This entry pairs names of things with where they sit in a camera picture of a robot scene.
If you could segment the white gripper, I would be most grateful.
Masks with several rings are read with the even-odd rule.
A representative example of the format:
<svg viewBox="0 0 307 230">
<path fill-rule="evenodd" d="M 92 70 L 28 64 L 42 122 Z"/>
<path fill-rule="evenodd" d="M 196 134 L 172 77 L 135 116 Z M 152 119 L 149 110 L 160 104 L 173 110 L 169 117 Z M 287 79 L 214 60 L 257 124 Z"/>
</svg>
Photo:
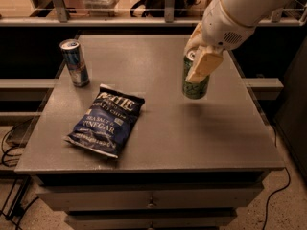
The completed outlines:
<svg viewBox="0 0 307 230">
<path fill-rule="evenodd" d="M 222 48 L 236 49 L 254 33 L 259 22 L 258 2 L 259 0 L 211 1 L 202 23 L 197 24 L 184 47 L 184 55 L 192 49 L 196 51 L 186 81 L 203 81 L 223 62 Z"/>
</svg>

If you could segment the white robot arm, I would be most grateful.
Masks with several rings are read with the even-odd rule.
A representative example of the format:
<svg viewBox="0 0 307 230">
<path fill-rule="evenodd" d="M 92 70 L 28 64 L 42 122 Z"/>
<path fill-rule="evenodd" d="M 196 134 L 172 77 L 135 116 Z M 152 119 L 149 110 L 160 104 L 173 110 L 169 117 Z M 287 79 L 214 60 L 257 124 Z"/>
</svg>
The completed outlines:
<svg viewBox="0 0 307 230">
<path fill-rule="evenodd" d="M 292 0 L 212 0 L 184 50 L 196 51 L 186 80 L 199 83 L 223 62 L 223 51 L 241 46 L 259 22 Z"/>
</svg>

